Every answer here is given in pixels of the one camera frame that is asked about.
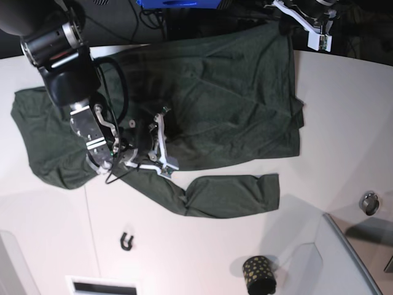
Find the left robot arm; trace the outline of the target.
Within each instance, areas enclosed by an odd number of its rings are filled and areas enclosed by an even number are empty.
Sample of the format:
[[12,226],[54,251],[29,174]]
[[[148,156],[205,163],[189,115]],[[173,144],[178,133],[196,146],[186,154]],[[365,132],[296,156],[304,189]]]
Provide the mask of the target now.
[[337,1],[273,1],[272,5],[293,18],[307,32],[329,35],[337,16]]

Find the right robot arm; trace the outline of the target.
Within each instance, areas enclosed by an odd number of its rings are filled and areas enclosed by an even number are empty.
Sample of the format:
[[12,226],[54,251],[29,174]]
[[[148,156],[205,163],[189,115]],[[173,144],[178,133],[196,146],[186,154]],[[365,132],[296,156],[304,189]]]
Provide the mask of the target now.
[[84,141],[86,160],[98,174],[119,165],[153,170],[170,179],[178,161],[167,153],[164,112],[147,124],[121,130],[125,113],[115,115],[100,66],[82,36],[85,12],[76,1],[2,1],[1,30],[17,36],[24,56],[37,69],[55,107],[69,108],[73,132]]

